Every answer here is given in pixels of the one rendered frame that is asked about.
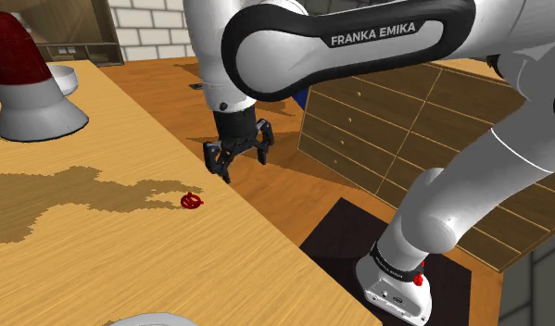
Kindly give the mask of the white plate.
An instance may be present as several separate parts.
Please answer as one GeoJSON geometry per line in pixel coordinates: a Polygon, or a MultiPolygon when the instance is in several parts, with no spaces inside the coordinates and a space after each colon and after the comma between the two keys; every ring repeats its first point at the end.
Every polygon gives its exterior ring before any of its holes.
{"type": "Polygon", "coordinates": [[[143,313],[117,320],[109,326],[197,326],[186,317],[168,312],[143,313]]]}

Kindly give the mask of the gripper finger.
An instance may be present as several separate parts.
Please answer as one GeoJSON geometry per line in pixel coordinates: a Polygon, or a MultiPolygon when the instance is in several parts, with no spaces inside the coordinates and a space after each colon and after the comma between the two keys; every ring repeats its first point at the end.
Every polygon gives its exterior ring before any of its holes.
{"type": "Polygon", "coordinates": [[[260,164],[265,165],[267,163],[267,155],[270,147],[274,145],[274,135],[271,124],[265,119],[260,119],[257,123],[257,127],[262,136],[257,145],[258,161],[260,164]]]}
{"type": "Polygon", "coordinates": [[[230,183],[229,165],[233,162],[234,154],[221,148],[220,142],[204,142],[203,156],[205,166],[211,174],[220,176],[226,183],[230,183]]]}

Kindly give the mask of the white bowl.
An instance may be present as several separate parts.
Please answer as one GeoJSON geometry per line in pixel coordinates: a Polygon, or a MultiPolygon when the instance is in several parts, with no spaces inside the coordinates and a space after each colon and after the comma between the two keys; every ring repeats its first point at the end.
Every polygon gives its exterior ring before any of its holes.
{"type": "Polygon", "coordinates": [[[79,79],[74,68],[65,65],[48,65],[48,68],[64,96],[78,89],[79,79]]]}

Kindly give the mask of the red and white flared vase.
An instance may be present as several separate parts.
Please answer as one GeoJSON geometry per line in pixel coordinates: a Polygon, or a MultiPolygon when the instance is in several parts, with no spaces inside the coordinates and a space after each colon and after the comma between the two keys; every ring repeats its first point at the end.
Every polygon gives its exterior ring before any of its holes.
{"type": "Polygon", "coordinates": [[[88,116],[63,95],[21,23],[0,11],[0,136],[41,142],[73,134],[88,116]]]}

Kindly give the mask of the dark robot stand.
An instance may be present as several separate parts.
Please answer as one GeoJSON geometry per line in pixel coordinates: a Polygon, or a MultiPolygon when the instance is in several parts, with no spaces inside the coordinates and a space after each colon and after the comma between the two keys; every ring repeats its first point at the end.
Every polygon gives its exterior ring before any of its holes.
{"type": "MultiPolygon", "coordinates": [[[[300,249],[366,307],[383,326],[411,326],[368,302],[355,269],[387,224],[339,199],[300,249]]],[[[431,285],[433,307],[425,326],[470,326],[472,273],[442,255],[425,260],[424,281],[431,285]]]]}

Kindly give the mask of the brown wooden cabinet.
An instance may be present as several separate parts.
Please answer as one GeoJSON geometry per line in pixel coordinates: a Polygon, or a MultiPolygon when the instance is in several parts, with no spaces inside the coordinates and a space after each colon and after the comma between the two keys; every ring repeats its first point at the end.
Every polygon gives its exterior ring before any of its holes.
{"type": "Polygon", "coordinates": [[[0,0],[0,11],[22,24],[47,62],[123,63],[108,0],[0,0]]]}

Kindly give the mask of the wooden chest of drawers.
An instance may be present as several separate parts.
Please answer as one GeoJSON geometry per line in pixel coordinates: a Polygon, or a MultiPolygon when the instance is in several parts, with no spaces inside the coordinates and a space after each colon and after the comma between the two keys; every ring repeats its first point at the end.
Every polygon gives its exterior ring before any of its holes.
{"type": "MultiPolygon", "coordinates": [[[[421,64],[316,84],[298,148],[391,207],[425,169],[444,168],[523,98],[491,73],[421,64]]],[[[555,235],[555,174],[512,196],[458,247],[502,272],[555,235]]]]}

